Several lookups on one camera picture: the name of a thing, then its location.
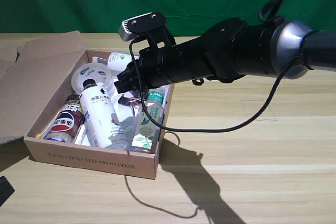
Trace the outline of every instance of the black object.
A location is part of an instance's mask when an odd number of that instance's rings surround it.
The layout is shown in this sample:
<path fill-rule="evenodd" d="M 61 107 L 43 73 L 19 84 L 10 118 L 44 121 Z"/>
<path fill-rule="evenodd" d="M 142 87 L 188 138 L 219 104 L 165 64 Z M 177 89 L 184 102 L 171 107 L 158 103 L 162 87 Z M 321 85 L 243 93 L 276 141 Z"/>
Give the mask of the black object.
<path fill-rule="evenodd" d="M 0 207 L 15 192 L 5 176 L 0 177 Z"/>
<path fill-rule="evenodd" d="M 135 61 L 142 89 L 188 80 L 200 86 L 202 78 L 223 83 L 246 75 L 275 78 L 294 59 L 301 64 L 290 69 L 285 78 L 300 78 L 312 69 L 335 71 L 336 31 L 312 31 L 302 22 L 285 21 L 284 16 L 277 16 L 282 2 L 266 3 L 259 12 L 260 25 L 250 26 L 237 17 L 229 18 L 200 37 L 178 45 L 161 13 L 154 13 L 157 19 L 144 15 L 129 20 L 129 30 L 138 36 L 135 42 L 146 39 L 149 43 Z M 160 42 L 164 42 L 161 48 L 157 46 Z M 119 93 L 139 88 L 134 62 L 118 79 L 115 86 Z"/>
<path fill-rule="evenodd" d="M 83 82 L 84 90 L 94 86 L 97 86 L 97 84 L 93 79 L 87 79 Z"/>

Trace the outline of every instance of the wood grain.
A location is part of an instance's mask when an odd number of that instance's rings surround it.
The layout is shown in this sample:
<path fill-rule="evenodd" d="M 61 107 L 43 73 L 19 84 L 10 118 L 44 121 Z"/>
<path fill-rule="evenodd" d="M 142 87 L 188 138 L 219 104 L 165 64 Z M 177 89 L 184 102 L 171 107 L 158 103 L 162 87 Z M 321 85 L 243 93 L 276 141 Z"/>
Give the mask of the wood grain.
<path fill-rule="evenodd" d="M 0 34 L 0 46 L 43 36 Z M 128 50 L 115 34 L 83 34 L 83 43 Z M 283 80 L 261 117 L 235 132 L 178 133 L 179 146 L 166 133 L 156 180 L 37 163 L 21 142 L 2 145 L 0 174 L 16 192 L 0 223 L 336 223 L 335 77 L 315 70 Z M 167 124 L 233 126 L 260 108 L 273 82 L 179 83 Z"/>

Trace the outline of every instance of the cardboard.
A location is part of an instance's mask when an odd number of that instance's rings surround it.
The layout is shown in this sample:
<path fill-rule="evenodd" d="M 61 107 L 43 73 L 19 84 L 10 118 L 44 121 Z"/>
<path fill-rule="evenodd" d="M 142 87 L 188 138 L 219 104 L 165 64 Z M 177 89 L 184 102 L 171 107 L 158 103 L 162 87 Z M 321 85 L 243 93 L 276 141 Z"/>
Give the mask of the cardboard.
<path fill-rule="evenodd" d="M 73 93 L 74 71 L 92 57 L 111 52 L 85 50 L 78 31 L 29 41 L 16 60 L 13 45 L 0 49 L 0 144 L 24 137 L 37 162 L 155 179 L 164 132 L 154 154 L 81 146 L 35 138 Z M 164 124 L 170 107 L 170 87 Z"/>

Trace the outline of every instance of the box flap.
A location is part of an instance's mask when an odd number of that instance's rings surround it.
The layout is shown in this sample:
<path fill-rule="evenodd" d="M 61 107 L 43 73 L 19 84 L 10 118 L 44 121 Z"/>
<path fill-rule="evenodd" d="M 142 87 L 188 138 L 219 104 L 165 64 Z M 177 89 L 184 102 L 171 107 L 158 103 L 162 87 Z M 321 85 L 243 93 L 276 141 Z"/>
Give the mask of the box flap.
<path fill-rule="evenodd" d="M 8 44 L 0 48 L 0 79 L 15 63 L 17 47 L 14 44 Z"/>
<path fill-rule="evenodd" d="M 0 79 L 1 142 L 25 136 L 66 78 L 68 90 L 62 96 L 66 98 L 70 95 L 74 66 L 83 61 L 83 57 L 87 58 L 85 50 L 81 50 L 32 60 L 34 56 L 42 56 L 40 53 L 48 49 L 44 44 L 41 44 L 43 49 L 36 45 L 34 48 L 37 54 L 33 51 L 27 53 L 26 50 L 26 57 L 31 60 L 18 60 Z"/>
<path fill-rule="evenodd" d="M 23 47 L 18 62 L 85 50 L 79 31 L 31 40 Z"/>
<path fill-rule="evenodd" d="M 17 56 L 17 46 L 15 44 L 7 44 L 0 48 L 0 61 L 7 61 L 14 63 Z"/>

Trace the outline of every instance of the plastic bottle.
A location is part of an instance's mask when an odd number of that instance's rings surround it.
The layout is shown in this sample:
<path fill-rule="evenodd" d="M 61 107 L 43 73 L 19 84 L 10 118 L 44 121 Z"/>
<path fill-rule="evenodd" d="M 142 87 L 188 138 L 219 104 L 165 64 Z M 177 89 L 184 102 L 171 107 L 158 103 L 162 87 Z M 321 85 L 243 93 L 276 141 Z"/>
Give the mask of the plastic bottle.
<path fill-rule="evenodd" d="M 162 104 L 165 91 L 165 86 L 149 90 L 145 103 L 149 115 L 160 124 L 164 116 L 164 107 Z M 161 129 L 148 119 L 142 107 L 140 107 L 139 111 L 130 150 L 154 153 Z"/>
<path fill-rule="evenodd" d="M 119 124 L 107 89 L 93 79 L 83 83 L 80 104 L 88 126 L 91 146 L 127 150 L 129 142 Z"/>

